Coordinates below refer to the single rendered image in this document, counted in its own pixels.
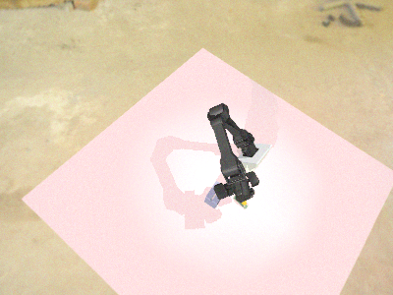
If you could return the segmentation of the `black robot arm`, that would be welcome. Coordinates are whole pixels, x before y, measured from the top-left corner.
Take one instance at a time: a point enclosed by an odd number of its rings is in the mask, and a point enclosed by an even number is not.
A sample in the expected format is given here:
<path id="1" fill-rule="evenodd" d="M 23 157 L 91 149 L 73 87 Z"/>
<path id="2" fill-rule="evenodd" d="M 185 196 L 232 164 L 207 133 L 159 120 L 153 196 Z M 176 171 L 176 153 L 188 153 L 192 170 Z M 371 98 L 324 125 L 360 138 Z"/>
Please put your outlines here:
<path id="1" fill-rule="evenodd" d="M 233 193 L 236 201 L 243 203 L 251 198 L 255 193 L 249 187 L 247 172 L 241 160 L 233 153 L 226 130 L 233 136 L 233 142 L 237 148 L 241 148 L 243 156 L 253 157 L 259 148 L 255 147 L 253 134 L 246 129 L 240 129 L 229 114 L 227 104 L 220 103 L 209 108 L 207 119 L 214 131 L 216 141 L 221 153 L 220 170 L 228 185 L 233 185 Z M 226 129 L 225 129 L 226 128 Z M 228 179 L 228 177 L 230 177 Z"/>

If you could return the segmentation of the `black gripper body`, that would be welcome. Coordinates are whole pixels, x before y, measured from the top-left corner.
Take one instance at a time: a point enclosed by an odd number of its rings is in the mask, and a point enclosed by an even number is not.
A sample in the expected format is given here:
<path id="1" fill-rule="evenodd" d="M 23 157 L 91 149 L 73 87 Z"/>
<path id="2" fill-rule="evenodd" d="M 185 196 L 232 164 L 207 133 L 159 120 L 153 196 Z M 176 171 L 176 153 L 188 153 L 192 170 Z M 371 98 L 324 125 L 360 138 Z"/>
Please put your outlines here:
<path id="1" fill-rule="evenodd" d="M 248 172 L 246 174 L 246 176 L 248 177 L 248 179 L 246 179 L 245 181 L 247 181 L 248 184 L 250 182 L 252 187 L 255 187 L 259 184 L 259 180 L 258 180 L 255 172 L 253 172 L 253 171 Z M 214 185 L 213 189 L 216 193 L 218 200 L 222 200 L 222 199 L 227 198 L 228 195 L 233 193 L 234 187 L 232 184 L 231 185 L 227 184 L 227 186 L 224 187 L 223 183 L 219 183 L 217 185 Z"/>

